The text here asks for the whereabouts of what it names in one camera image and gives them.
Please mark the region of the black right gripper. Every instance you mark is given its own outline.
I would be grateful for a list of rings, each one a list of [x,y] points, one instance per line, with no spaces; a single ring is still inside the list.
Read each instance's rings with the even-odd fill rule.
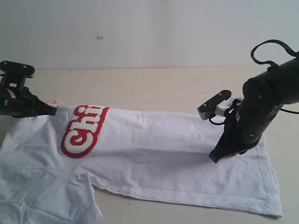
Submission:
[[[209,154],[214,163],[254,148],[282,106],[281,81],[277,78],[250,78],[242,92],[244,99],[237,112],[239,120],[229,133],[222,134]]]

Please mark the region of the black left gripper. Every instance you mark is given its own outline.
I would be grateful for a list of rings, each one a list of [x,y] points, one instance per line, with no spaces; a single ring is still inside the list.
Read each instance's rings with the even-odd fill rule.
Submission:
[[[46,104],[24,86],[26,77],[3,77],[0,82],[0,114],[13,118],[55,116],[57,108]]]

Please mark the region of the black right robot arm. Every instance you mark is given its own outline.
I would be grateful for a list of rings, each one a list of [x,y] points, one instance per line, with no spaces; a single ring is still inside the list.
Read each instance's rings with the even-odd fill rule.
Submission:
[[[242,92],[239,105],[224,113],[224,132],[209,154],[214,163],[254,148],[282,107],[299,101],[298,58],[248,79]]]

